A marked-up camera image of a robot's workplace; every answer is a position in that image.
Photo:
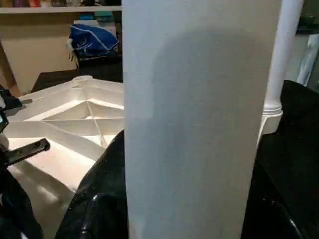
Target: white pole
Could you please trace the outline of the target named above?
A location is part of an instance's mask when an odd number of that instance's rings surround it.
[[[130,239],[240,238],[280,5],[123,0]]]
[[[264,105],[264,114],[277,115],[282,112],[280,95],[285,73],[295,41],[297,26],[304,0],[283,0],[269,81]]]

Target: white pillar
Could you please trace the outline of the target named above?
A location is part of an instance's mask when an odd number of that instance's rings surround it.
[[[123,0],[130,239],[240,238],[280,5]]]
[[[294,45],[303,3],[304,0],[282,1],[274,53],[269,71],[264,114],[277,115],[282,112],[280,95]]]

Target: white cylinder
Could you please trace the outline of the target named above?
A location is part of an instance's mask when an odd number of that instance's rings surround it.
[[[294,45],[303,3],[304,0],[282,1],[264,105],[264,113],[268,115],[275,115],[281,112],[281,90]]]
[[[281,1],[123,0],[130,239],[238,239]]]

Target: blue bag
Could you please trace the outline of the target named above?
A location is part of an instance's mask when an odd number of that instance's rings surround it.
[[[80,58],[106,56],[119,43],[108,30],[83,24],[71,26],[70,38]]]

